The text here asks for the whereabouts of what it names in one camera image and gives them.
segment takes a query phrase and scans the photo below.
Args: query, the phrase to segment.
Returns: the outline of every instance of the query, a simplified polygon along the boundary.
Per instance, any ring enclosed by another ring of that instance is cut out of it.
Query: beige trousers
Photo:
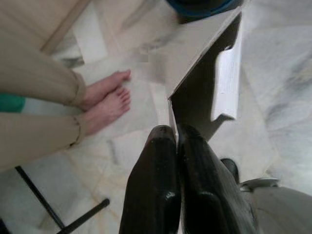
[[[0,30],[0,93],[76,106],[85,89],[81,75]],[[79,116],[0,113],[0,171],[68,148],[84,135]]]

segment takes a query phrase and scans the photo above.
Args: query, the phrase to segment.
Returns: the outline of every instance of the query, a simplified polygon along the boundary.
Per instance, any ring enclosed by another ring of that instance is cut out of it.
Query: wooden edge
[[[86,8],[91,0],[79,0],[74,8],[69,12],[68,16],[58,26],[56,31],[48,39],[48,41],[41,47],[41,51],[45,54],[51,54],[58,43],[63,39],[65,34],[71,28],[78,16]]]

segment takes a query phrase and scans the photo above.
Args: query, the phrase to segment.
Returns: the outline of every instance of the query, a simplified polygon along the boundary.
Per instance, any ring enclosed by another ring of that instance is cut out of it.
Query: bare foot
[[[92,85],[89,85],[86,90],[86,94],[79,105],[80,109],[87,111],[100,101],[102,101],[106,95],[115,90],[125,80],[130,80],[130,70],[125,72],[115,72],[109,77],[106,77]]]
[[[86,135],[90,136],[114,122],[130,110],[130,93],[119,87],[109,93],[103,101],[82,114],[87,122]]]

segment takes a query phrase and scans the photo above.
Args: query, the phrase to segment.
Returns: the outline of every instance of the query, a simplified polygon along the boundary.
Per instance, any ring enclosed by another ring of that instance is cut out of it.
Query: metal rod
[[[110,203],[109,199],[103,200],[100,204],[92,208],[90,211],[85,213],[83,216],[72,222],[70,225],[62,229],[58,234],[69,234],[73,230],[77,229],[80,225],[82,225],[84,222],[86,222],[88,219],[90,219],[92,216],[94,216],[96,213],[98,213],[103,208],[107,207]]]
[[[58,227],[62,230],[65,228],[65,225],[61,221],[61,219],[58,217],[58,215],[54,212],[50,204],[46,201],[46,199],[43,197],[43,195],[39,192],[39,190],[36,188],[36,186],[33,184],[31,179],[28,177],[26,172],[23,170],[22,167],[18,166],[15,168],[19,175],[23,178],[23,180],[26,182],[28,187],[31,189],[31,191],[34,193],[34,195],[38,198],[40,203],[43,205],[45,210],[48,212],[50,217],[54,220],[54,222],[58,225]]]

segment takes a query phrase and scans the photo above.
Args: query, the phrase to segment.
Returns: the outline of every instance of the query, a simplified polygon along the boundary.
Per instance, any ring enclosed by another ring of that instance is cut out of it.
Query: green fabric
[[[20,113],[24,105],[24,97],[11,94],[0,94],[0,112]]]

